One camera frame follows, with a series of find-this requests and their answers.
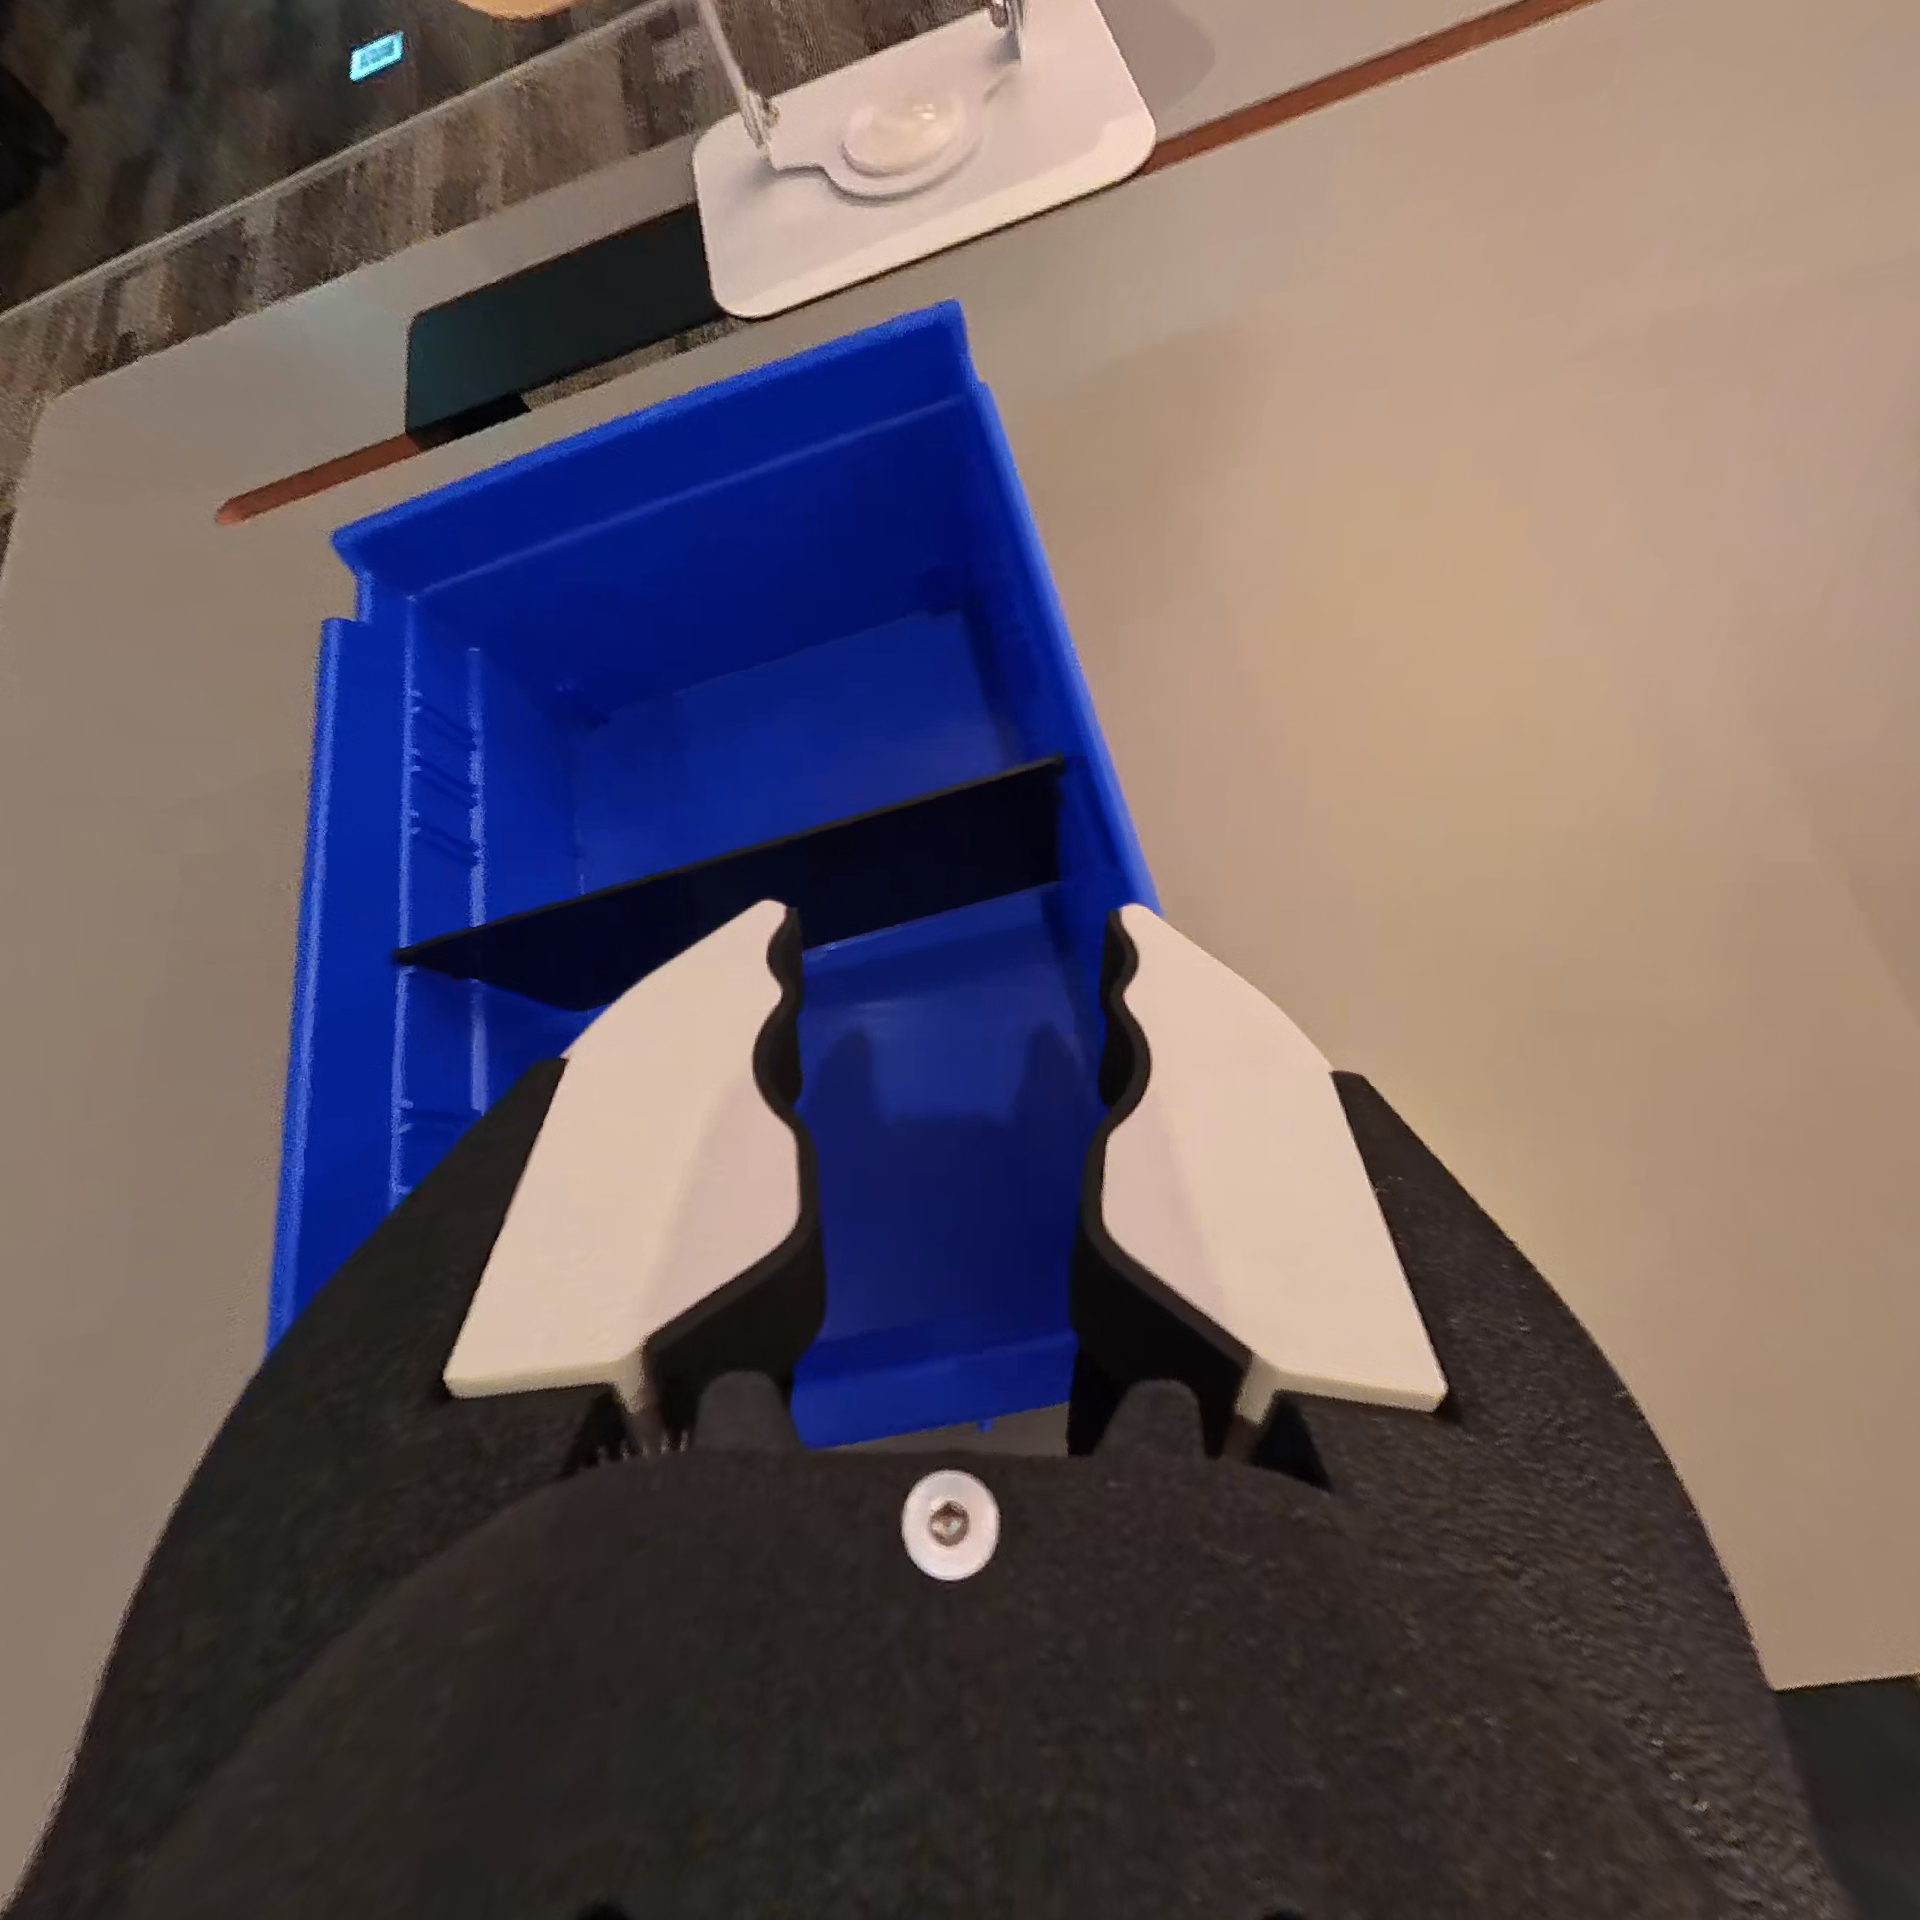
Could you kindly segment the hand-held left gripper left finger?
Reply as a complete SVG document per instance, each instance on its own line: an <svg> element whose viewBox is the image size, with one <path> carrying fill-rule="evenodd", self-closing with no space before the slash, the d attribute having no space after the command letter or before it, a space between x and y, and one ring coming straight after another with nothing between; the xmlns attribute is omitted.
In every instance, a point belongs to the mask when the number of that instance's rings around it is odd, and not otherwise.
<svg viewBox="0 0 1920 1920"><path fill-rule="evenodd" d="M792 1394L827 1309L801 989L800 915L759 901L587 1022L443 1365L453 1400L602 1387L680 1437L722 1376Z"/></svg>

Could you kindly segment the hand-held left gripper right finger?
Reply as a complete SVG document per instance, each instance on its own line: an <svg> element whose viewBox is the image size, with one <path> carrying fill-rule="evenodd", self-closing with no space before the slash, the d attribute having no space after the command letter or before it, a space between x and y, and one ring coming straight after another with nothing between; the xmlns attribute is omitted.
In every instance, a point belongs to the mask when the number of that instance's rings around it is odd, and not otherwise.
<svg viewBox="0 0 1920 1920"><path fill-rule="evenodd" d="M1320 1049L1145 905L1107 915L1097 991L1069 1450L1147 1384L1190 1394L1205 1451L1310 1451L1296 1402L1439 1414L1449 1381Z"/></svg>

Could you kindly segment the white board stand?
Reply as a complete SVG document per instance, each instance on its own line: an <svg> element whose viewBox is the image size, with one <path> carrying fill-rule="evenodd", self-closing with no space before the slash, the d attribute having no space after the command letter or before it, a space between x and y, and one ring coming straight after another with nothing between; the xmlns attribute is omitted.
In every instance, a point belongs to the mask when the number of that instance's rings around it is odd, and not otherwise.
<svg viewBox="0 0 1920 1920"><path fill-rule="evenodd" d="M767 320L1126 181L1157 123L1095 3L985 5L783 94L695 5L734 98L689 171L711 297Z"/></svg>

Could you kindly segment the blue plastic bin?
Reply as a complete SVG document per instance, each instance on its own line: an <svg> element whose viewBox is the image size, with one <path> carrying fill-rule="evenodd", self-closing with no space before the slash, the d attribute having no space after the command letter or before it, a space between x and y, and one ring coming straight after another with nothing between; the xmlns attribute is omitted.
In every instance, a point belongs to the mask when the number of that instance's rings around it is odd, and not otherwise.
<svg viewBox="0 0 1920 1920"><path fill-rule="evenodd" d="M800 1437L1066 1405L1105 926L1161 899L960 304L330 542L267 1345L714 883L801 923Z"/></svg>

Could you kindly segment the black phone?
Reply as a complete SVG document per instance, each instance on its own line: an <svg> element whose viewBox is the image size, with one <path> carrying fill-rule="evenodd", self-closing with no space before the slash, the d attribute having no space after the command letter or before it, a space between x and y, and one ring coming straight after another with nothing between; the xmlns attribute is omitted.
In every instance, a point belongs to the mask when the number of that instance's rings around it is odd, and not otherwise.
<svg viewBox="0 0 1920 1920"><path fill-rule="evenodd" d="M523 416L527 395L719 322L689 203L413 315L403 432L439 447Z"/></svg>

